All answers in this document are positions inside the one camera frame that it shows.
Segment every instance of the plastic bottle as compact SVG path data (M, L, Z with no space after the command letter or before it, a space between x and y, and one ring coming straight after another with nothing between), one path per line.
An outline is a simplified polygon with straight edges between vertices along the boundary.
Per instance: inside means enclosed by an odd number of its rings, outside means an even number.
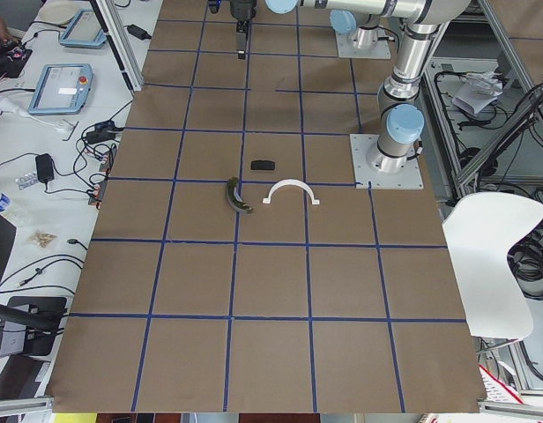
M29 223L26 212L15 204L11 199L0 191L0 214L15 226L25 226Z

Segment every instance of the bottle label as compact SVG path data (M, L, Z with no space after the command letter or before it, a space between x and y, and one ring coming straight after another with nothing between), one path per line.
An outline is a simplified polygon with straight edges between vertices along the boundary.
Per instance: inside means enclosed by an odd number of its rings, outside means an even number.
M9 204L11 204L11 200L2 193L0 199L0 213L4 212L5 209L9 207Z

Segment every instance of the white mounting plate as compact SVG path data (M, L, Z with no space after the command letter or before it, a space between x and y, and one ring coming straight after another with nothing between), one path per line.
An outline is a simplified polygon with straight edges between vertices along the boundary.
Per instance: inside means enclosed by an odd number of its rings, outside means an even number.
M350 146L352 146L353 177L357 189L367 189L371 183L372 189L423 189L422 176L420 176L419 162L417 159L406 162L405 167L397 174L381 174L369 167L366 154L369 147L377 142L378 135L352 134ZM409 156L414 155L411 147Z
M338 47L338 57L349 57L351 59L391 59L388 41L379 40L372 49L363 50L361 48L355 48L348 40L347 34L335 34L336 45ZM377 28L377 35L379 37L384 37L385 31L381 28Z

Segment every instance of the white curved handle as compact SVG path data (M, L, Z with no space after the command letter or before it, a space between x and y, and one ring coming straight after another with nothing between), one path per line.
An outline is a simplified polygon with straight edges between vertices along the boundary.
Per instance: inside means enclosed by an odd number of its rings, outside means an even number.
M264 198L262 200L262 203L264 204L271 204L272 203L272 195L275 191L277 191L280 188L287 187L287 186L295 186L299 187L301 189L304 189L307 191L307 194L309 194L310 202L313 205L319 205L321 202L318 198L315 198L315 194L313 193L313 189L310 188L309 185L307 185L303 181L299 181L298 179L284 179L283 181L277 182L275 185L273 185L270 189L270 193L268 194L268 197Z

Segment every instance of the white desk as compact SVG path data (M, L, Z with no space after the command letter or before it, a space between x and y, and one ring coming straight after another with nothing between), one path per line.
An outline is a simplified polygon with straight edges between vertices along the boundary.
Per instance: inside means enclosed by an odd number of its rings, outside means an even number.
M156 18L160 12L163 0L138 1L132 0L130 7L119 9L121 20L125 25L135 24L152 34L156 24ZM89 8L88 2L81 3L82 8ZM35 31L40 29L52 29L52 26L34 24L26 32L23 41L33 37ZM149 41L140 41L129 36L130 45L133 48L140 67L143 66ZM58 44L57 34L53 32L39 33L39 36L30 41L27 46L33 50L33 55L20 78L6 79L0 82L0 91L6 88L25 87L35 88L42 67L52 63L89 63L93 68L93 84L86 105L77 115L50 115L42 116L47 122L55 122L60 118L66 118L70 122L78 122L78 127L68 141L63 141L66 134L56 131L44 124L21 118L12 114L0 116L0 163L19 156L25 152L49 153L56 163L56 167L63 174L71 173L72 164L78 155L75 143L81 131L89 125L104 121L113 115L120 107L131 100L131 95L124 84L118 70L114 56L106 44L101 49L65 48ZM32 97L32 93L12 92L11 99L21 107L26 108ZM115 118L115 124L122 127L126 121L130 107L127 107ZM87 179L99 168L99 162L86 158L89 165L80 175ZM85 245L89 242L97 210L87 205L87 197L76 192L62 192L54 195L45 194L42 184L18 190L15 179L23 174L32 172L34 156L25 156L0 168L0 190L6 193L11 200L23 207L31 216L28 226L20 227L11 258L7 264L5 277L22 266L34 260L53 254L71 254L85 258L85 251L79 245L69 245L66 240L77 238ZM86 190L86 185L75 175L56 176L48 185L49 190L74 188ZM57 236L57 239L48 248L42 249L27 242L27 239L36 230L48 232ZM34 268L41 267L47 262L38 263L21 272L16 277L7 281L2 290L11 290L18 287L17 283L34 273ZM71 263L57 263L45 270L45 272L30 282L29 286L61 285L76 289L79 278L79 269ZM71 298L64 290L59 288L42 288L20 293L0 294L0 303L6 304L12 296L39 295L39 296L68 296L67 307L71 305ZM54 361L60 344L61 336L57 337L52 353L42 360ZM0 373L7 358L0 359ZM44 377L37 396L43 395L53 366L50 366Z

